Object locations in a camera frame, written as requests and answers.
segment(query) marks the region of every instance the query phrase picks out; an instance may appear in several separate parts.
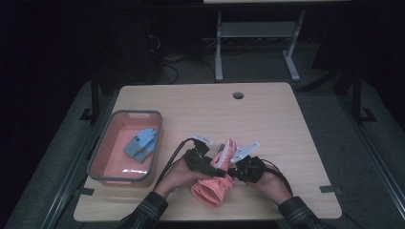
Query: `dark background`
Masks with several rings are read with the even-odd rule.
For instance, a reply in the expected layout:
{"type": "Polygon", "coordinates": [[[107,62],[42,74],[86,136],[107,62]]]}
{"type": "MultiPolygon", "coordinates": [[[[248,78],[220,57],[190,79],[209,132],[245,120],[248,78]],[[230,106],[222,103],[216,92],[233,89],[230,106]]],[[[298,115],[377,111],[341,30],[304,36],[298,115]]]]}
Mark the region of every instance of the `dark background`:
{"type": "MultiPolygon", "coordinates": [[[[201,38],[215,36],[214,11],[160,11],[153,17],[154,22],[145,23],[144,16],[150,18],[146,11],[84,10],[102,8],[105,2],[1,3],[0,145],[4,188],[0,226],[7,221],[85,82],[96,76],[106,94],[126,84],[153,84],[160,76],[160,55],[149,52],[147,34],[158,35],[166,49],[183,49],[195,55],[200,54],[201,38]]],[[[322,41],[314,68],[334,70],[353,63],[405,129],[405,3],[353,2],[354,6],[341,10],[309,10],[300,39],[322,41]]],[[[134,3],[121,1],[118,5],[134,3]]],[[[238,18],[241,13],[231,15],[238,18]]]]}

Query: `gray carpet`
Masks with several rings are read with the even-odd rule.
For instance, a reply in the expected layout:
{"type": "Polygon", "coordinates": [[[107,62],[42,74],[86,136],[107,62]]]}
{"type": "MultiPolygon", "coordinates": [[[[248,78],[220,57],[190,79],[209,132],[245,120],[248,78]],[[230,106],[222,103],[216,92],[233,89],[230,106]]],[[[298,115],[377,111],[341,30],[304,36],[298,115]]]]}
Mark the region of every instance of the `gray carpet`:
{"type": "MultiPolygon", "coordinates": [[[[283,81],[292,88],[299,88],[327,73],[310,68],[318,44],[299,43],[293,59],[302,80],[293,82],[281,55],[285,46],[286,42],[268,42],[264,46],[249,44],[244,47],[245,52],[224,55],[224,83],[283,81]]],[[[213,63],[211,53],[199,60],[179,61],[170,66],[179,72],[176,84],[214,83],[213,63]]],[[[164,69],[174,78],[172,69],[164,69]]],[[[387,192],[368,148],[359,136],[358,127],[345,110],[344,104],[350,102],[351,95],[333,94],[331,88],[334,82],[335,79],[311,92],[295,94],[330,182],[342,192],[337,197],[344,215],[340,219],[328,219],[328,222],[336,228],[345,229],[405,228],[404,218],[387,192]]],[[[158,84],[165,84],[165,81],[162,79],[158,84]]],[[[363,89],[362,105],[371,109],[377,122],[365,123],[362,128],[370,135],[393,177],[404,190],[405,169],[401,163],[405,161],[405,135],[382,105],[376,91],[367,83],[363,84],[363,89]]],[[[102,115],[97,128],[90,125],[90,121],[79,120],[83,110],[91,106],[90,85],[87,83],[83,86],[15,208],[7,228],[41,227],[75,161],[77,150],[86,149],[86,154],[90,152],[106,116],[112,110],[116,97],[104,95],[102,98],[102,115]]],[[[78,196],[72,194],[86,177],[88,160],[87,156],[83,158],[77,165],[76,177],[70,177],[74,181],[68,192],[71,195],[65,199],[66,207],[55,228],[111,228],[114,225],[113,222],[82,223],[73,219],[78,196]]],[[[278,223],[280,228],[287,228],[282,220],[278,223]]]]}

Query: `pink fabric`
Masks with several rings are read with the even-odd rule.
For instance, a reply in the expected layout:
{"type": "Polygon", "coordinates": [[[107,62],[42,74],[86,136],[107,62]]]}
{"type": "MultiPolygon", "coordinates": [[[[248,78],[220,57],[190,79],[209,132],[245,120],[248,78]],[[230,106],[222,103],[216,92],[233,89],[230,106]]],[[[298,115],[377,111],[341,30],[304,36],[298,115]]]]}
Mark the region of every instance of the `pink fabric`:
{"type": "MultiPolygon", "coordinates": [[[[229,139],[224,150],[219,152],[210,162],[214,168],[227,171],[231,166],[230,159],[236,152],[236,143],[229,139]]],[[[208,207],[219,207],[224,201],[226,190],[232,187],[232,177],[228,174],[225,177],[213,177],[200,179],[191,187],[191,194],[201,203],[208,207]]]]}

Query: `forearm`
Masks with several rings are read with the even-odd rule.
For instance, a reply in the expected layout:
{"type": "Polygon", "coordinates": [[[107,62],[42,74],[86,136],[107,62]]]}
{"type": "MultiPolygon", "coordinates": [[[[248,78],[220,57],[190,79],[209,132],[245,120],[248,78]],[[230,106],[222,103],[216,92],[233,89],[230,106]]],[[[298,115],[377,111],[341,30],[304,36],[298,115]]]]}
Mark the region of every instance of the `forearm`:
{"type": "Polygon", "coordinates": [[[333,226],[319,219],[299,197],[290,198],[279,206],[280,213],[291,229],[332,229],[333,226]]]}
{"type": "Polygon", "coordinates": [[[161,195],[151,192],[138,205],[134,212],[122,219],[116,229],[154,228],[168,204],[161,195]]]}

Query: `background desk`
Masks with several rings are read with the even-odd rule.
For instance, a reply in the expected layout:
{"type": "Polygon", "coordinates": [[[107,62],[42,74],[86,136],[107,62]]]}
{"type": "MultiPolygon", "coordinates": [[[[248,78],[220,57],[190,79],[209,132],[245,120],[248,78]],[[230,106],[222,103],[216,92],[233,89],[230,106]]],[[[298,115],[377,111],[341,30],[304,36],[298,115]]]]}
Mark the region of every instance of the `background desk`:
{"type": "MultiPolygon", "coordinates": [[[[253,153],[275,163],[314,213],[323,219],[341,216],[335,193],[322,193],[330,185],[291,87],[287,83],[208,84],[124,87],[114,111],[158,110],[163,116],[163,135],[157,173],[178,145],[193,135],[214,141],[212,151],[232,138],[244,146],[259,142],[253,153]],[[235,92],[245,95],[233,98],[235,92]]],[[[186,144],[181,156],[192,144],[186,144]]],[[[119,220],[130,214],[154,185],[145,189],[107,187],[87,178],[92,196],[80,197],[75,209],[79,221],[119,220]]],[[[188,188],[168,199],[162,220],[280,219],[276,205],[237,183],[224,204],[211,209],[195,200],[188,188]]]]}

